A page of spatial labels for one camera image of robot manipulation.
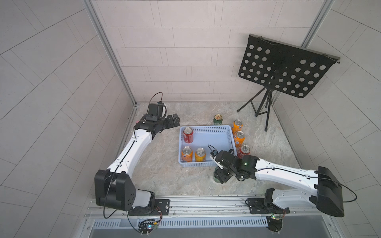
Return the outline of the red cola can back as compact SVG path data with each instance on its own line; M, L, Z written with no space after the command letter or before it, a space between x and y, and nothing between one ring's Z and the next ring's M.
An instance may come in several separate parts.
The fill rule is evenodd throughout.
M184 142L190 144L193 142L193 129L191 127L186 127L183 130L183 139Z

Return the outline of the red cola can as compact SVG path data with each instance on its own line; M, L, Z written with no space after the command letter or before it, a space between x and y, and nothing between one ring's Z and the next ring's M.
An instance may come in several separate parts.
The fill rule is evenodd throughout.
M193 129L191 127L186 127L183 130L183 139L184 142L190 144L193 142Z
M237 148L237 157L242 159L245 155L250 155L250 147L246 144L242 144Z

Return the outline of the red cola can front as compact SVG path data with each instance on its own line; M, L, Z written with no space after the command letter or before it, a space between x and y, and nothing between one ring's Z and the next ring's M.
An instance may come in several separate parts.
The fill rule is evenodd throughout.
M246 144L242 144L237 148L237 157L242 159L245 155L250 155L250 147Z

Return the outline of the yellow orange schweppes can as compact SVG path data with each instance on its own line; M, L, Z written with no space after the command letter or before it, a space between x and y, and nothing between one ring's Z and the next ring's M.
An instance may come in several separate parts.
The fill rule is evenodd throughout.
M195 152L195 161L196 162L205 162L206 151L204 148L200 147Z

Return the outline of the orange fanta can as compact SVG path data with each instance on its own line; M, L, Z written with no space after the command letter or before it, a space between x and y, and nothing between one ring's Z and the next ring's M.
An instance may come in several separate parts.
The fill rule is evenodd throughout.
M238 132L238 131L241 131L242 130L242 127L243 127L243 122L240 120L240 119L236 119L233 124L232 124L232 133L233 135Z
M243 142L245 141L245 133L243 131L237 131L234 134L234 142L236 147L241 147Z
M193 151L192 151L192 148L190 146L184 146L182 149L181 149L181 160L183 162L192 162L193 160Z

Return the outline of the orange fanta can back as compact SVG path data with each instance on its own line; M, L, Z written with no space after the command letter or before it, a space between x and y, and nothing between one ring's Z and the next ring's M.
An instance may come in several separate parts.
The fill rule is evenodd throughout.
M232 124L232 133L233 135L238 132L238 131L241 131L242 130L242 127L243 127L243 122L240 120L240 119L236 119L233 124Z

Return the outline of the dark green gold-top can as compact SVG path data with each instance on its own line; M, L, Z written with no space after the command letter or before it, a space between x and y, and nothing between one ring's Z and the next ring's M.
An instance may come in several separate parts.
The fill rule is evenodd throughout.
M220 114L217 114L217 115L214 116L214 118L213 118L213 124L215 126L222 125L222 122L223 122L223 117Z

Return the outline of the green sprite can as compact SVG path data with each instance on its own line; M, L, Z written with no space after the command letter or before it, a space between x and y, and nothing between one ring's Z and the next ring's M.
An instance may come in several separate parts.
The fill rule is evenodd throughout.
M214 180L216 183L221 183L220 179L217 178L216 176L213 176L213 180Z

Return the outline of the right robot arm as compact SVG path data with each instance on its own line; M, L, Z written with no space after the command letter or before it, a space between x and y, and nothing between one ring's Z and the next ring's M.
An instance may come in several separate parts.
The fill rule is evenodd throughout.
M296 169L252 155L240 159L224 150L213 150L210 158L217 165L213 175L218 183L236 178L238 181L268 180L290 187L289 190L269 188L264 198L248 199L249 207L270 214L287 214L290 208L316 208L329 216L344 217L343 185L326 167Z

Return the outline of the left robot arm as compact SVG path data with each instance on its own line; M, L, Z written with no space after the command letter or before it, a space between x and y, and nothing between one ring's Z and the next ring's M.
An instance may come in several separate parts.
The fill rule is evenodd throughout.
M136 189L132 182L134 169L146 147L163 130L178 127L177 114L152 120L143 116L134 126L134 132L121 154L106 169L99 170L94 177L95 199L98 206L122 211L150 214L155 210L155 194Z

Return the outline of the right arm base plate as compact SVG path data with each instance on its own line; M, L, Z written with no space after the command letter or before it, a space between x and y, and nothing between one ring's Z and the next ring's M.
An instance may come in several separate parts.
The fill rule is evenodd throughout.
M264 198L248 198L245 201L248 206L250 213L254 214L289 214L289 208L282 209L277 207L271 202L266 201Z

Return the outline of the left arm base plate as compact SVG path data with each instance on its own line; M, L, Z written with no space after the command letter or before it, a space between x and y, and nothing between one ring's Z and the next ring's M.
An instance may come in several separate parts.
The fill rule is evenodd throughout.
M130 216L158 216L158 215L168 215L170 207L169 199L156 199L155 201L150 201L147 207L135 207L128 211Z

